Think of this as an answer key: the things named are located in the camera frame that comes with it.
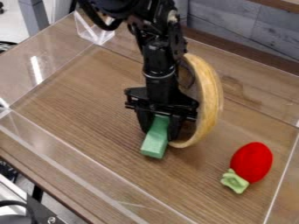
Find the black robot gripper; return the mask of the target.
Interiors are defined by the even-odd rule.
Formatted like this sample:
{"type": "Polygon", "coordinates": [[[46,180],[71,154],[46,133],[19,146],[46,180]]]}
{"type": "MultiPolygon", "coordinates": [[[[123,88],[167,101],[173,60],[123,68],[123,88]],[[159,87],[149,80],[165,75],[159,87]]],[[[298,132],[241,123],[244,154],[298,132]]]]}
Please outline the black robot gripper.
{"type": "Polygon", "coordinates": [[[174,141],[181,133],[183,119],[195,122],[198,119],[199,102],[187,94],[177,91],[169,102],[159,96],[157,100],[149,98],[146,87],[131,87],[125,90],[126,107],[137,113],[142,131],[149,132],[155,115],[170,116],[169,140],[174,141]]]}

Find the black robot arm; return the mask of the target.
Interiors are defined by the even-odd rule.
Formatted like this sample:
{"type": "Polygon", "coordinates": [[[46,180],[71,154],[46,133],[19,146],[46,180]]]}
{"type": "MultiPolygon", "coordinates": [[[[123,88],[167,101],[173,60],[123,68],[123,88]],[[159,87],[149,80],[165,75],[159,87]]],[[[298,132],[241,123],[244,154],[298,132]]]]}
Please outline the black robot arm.
{"type": "Polygon", "coordinates": [[[187,41],[174,0],[78,1],[102,30],[113,32],[127,24],[143,55],[146,85],[125,90],[126,107],[135,111],[143,131],[151,129],[155,116],[169,117],[169,139],[177,140],[183,123],[198,118],[199,102],[179,89],[187,41]]]}

